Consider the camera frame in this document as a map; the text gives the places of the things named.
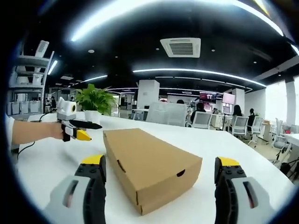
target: box lid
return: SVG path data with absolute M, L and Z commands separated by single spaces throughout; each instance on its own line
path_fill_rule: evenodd
M 139 128 L 104 131 L 104 138 L 136 191 L 201 161 L 201 158 Z

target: white flower pot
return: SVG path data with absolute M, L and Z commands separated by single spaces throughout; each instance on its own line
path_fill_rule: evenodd
M 85 113 L 85 120 L 91 121 L 95 124 L 100 124 L 100 113 L 98 111 L 84 111 Z

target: person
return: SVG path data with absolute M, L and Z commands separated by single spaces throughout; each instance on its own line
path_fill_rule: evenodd
M 177 104 L 185 104 L 185 103 L 184 103 L 184 101 L 183 101 L 182 99 L 179 99 L 179 100 L 177 101 Z
M 194 120 L 194 117 L 195 117 L 195 113 L 196 111 L 199 111 L 199 112 L 206 112 L 206 110 L 204 109 L 204 104 L 202 102 L 199 102 L 198 104 L 196 104 L 196 110 L 193 111 L 193 113 L 191 114 L 191 117 L 190 117 L 190 121 L 193 123 L 193 120 Z
M 63 130 L 58 122 L 27 122 L 15 120 L 5 114 L 8 149 L 11 144 L 26 144 L 52 137 L 63 139 Z
M 251 108 L 249 110 L 250 112 L 250 115 L 249 115 L 249 118 L 248 118 L 248 125 L 247 125 L 247 131 L 250 131 L 251 132 L 251 127 L 249 126 L 252 126 L 253 125 L 253 121 L 254 121 L 254 118 L 256 117 L 255 114 L 254 114 L 254 109 Z
M 236 119 L 237 116 L 240 116 L 240 117 L 243 116 L 242 115 L 242 111 L 241 111 L 241 107 L 239 105 L 235 105 L 234 106 L 234 113 L 233 113 L 232 121 L 231 121 L 231 123 L 229 125 L 229 131 L 233 130 L 232 125 L 234 125 L 235 119 Z
M 51 97 L 51 108 L 56 108 L 56 101 L 54 97 Z

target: cardboard box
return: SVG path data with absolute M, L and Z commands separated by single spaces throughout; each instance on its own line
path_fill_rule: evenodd
M 196 182 L 202 158 L 141 129 L 104 131 L 107 156 L 140 214 L 173 201 Z

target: white shelving unit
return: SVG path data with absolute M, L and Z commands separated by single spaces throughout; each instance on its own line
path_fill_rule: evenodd
M 25 55 L 20 55 L 16 58 L 15 67 L 13 71 L 14 77 L 12 77 L 12 79 L 14 79 L 14 83 L 10 82 L 9 85 L 9 91 L 7 96 L 8 102 L 13 101 L 15 99 L 15 94 L 18 93 L 40 93 L 41 101 L 40 101 L 39 112 L 31 112 L 29 109 L 28 113 L 22 114 L 20 108 L 19 114 L 15 114 L 15 115 L 11 114 L 11 116 L 14 117 L 15 119 L 28 119 L 28 117 L 32 114 L 43 113 L 45 85 L 47 81 L 47 74 L 50 69 L 53 56 L 54 56 L 54 51 L 52 51 L 50 58 L 37 57 L 37 56 L 25 56 Z M 19 70 L 18 66 L 45 68 L 45 71 L 44 72 L 24 71 L 24 70 Z M 43 76 L 41 85 L 36 85 L 32 83 L 26 83 L 26 84 L 16 83 L 17 77 L 33 77 L 34 74 Z

